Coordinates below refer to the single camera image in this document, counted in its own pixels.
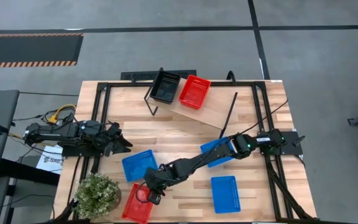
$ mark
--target gray floor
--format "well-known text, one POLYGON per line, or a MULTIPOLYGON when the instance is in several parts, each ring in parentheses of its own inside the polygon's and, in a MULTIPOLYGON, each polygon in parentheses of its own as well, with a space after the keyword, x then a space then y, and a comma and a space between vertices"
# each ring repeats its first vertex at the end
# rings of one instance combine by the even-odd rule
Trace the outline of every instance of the gray floor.
MULTIPOLYGON (((358 1, 255 0, 260 26, 358 25, 358 1)), ((8 1, 0 29, 249 26, 247 1, 8 1)), ((271 79, 284 81, 318 216, 358 223, 358 30, 262 31, 271 79)), ((0 89, 78 94, 83 80, 117 80, 125 71, 197 69, 205 78, 261 79, 252 31, 86 34, 75 67, 0 68, 0 89)), ((76 97, 21 95, 16 118, 76 97)), ((12 132, 22 133, 30 122, 12 132)), ((4 157, 27 151, 7 143, 4 157)), ((19 210, 13 223, 45 221, 50 205, 19 210), (21 215, 31 211, 29 219, 21 215)))

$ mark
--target blue tray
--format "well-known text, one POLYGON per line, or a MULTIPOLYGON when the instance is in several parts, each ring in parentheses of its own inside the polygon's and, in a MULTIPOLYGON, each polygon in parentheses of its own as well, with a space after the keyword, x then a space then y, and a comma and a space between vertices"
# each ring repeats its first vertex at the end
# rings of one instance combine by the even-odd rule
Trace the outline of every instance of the blue tray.
MULTIPOLYGON (((207 143, 207 144, 204 144, 204 145, 200 146, 201 152, 202 152, 202 153, 208 152, 208 151, 211 150, 215 145, 224 142, 226 139, 227 139, 227 137, 224 137, 224 138, 217 139, 217 140, 211 141, 211 142, 209 142, 209 143, 207 143)), ((232 160, 232 159, 233 159, 233 157, 226 157, 226 158, 218 159, 218 160, 216 160, 216 161, 210 162, 210 163, 208 164, 208 167, 214 167, 214 166, 217 166, 217 165, 222 164, 222 163, 224 163, 224 162, 230 161, 230 160, 232 160)))
POLYGON ((215 213, 240 212, 240 199, 234 176, 212 177, 212 198, 215 213))
POLYGON ((149 167, 157 169, 157 163, 151 149, 123 159, 122 166, 128 182, 143 178, 149 167))

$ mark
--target plant pot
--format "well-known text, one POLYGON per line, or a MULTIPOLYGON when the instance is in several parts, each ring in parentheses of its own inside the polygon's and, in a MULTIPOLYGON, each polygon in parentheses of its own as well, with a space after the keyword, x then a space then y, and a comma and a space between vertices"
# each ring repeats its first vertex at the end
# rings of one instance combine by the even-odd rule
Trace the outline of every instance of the plant pot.
POLYGON ((117 193, 118 197, 117 197, 117 200, 112 203, 112 209, 111 209, 112 211, 118 207, 118 205, 120 204, 121 199, 122 199, 122 192, 121 192, 120 188, 118 188, 118 191, 116 193, 117 193))

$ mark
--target wooden plank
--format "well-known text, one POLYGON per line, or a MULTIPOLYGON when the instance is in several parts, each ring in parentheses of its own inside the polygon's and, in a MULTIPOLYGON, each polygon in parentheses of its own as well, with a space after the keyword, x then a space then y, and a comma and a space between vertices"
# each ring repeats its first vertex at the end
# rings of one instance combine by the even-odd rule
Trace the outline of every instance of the wooden plank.
MULTIPOLYGON (((96 81, 83 82, 77 103, 76 119, 91 118, 97 83, 96 81)), ((271 110, 274 110, 286 100, 283 83, 266 82, 266 87, 271 110)), ((226 135, 235 134, 257 122, 254 100, 249 87, 216 88, 219 92, 227 95, 234 95, 236 91, 239 93, 232 112, 232 119, 226 129, 226 135)), ((169 110, 158 110, 157 114, 152 116, 143 100, 146 91, 147 87, 113 87, 111 89, 108 120, 119 122, 124 136, 134 146, 130 153, 115 154, 100 160, 99 172, 108 175, 112 180, 119 181, 122 201, 108 217, 92 220, 92 222, 128 222, 128 220, 123 220, 121 215, 133 183, 126 182, 121 162, 123 158, 148 149, 153 150, 157 163, 193 157, 201 152, 201 144, 219 136, 218 128, 169 110)), ((98 119, 101 115, 103 96, 104 93, 100 101, 98 119)), ((259 97, 259 100, 262 111, 264 111, 262 97, 259 97)), ((278 116, 273 116, 275 127, 293 128, 288 105, 280 108, 276 115, 278 116)), ((253 136, 257 134, 257 131, 258 127, 255 127, 248 134, 253 136)), ((63 164, 54 204, 57 215, 65 208, 76 159, 75 157, 68 158, 63 164)), ((282 160, 288 189, 306 212, 316 216, 305 168, 293 156, 282 156, 282 160)), ((73 192, 75 192, 81 173, 81 165, 82 160, 77 169, 73 192)), ((282 216, 285 216, 282 195, 279 190, 277 191, 282 216)), ((202 167, 187 181, 168 188, 166 194, 162 198, 161 204, 153 207, 150 222, 271 222, 275 219, 265 162, 258 149, 243 160, 233 159, 213 168, 202 167), (220 175, 236 176, 241 212, 215 214, 211 177, 220 175)))
POLYGON ((211 86, 207 92, 204 104, 200 109, 196 110, 181 104, 179 101, 179 96, 183 87, 185 86, 185 83, 186 80, 181 78, 177 93, 171 104, 155 101, 151 97, 147 99, 147 102, 154 106, 158 106, 159 108, 163 108, 165 110, 189 117, 196 121, 200 121, 216 128, 223 129, 227 115, 229 114, 231 103, 234 98, 234 93, 231 91, 221 92, 221 88, 211 86))

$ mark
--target green plant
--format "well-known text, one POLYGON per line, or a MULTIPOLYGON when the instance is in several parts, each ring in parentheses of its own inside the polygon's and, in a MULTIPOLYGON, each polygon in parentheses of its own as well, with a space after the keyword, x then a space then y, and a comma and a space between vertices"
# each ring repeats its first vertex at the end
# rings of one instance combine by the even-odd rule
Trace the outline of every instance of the green plant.
POLYGON ((102 174, 90 174, 78 186, 74 208, 82 218, 106 217, 121 201, 118 182, 102 174))

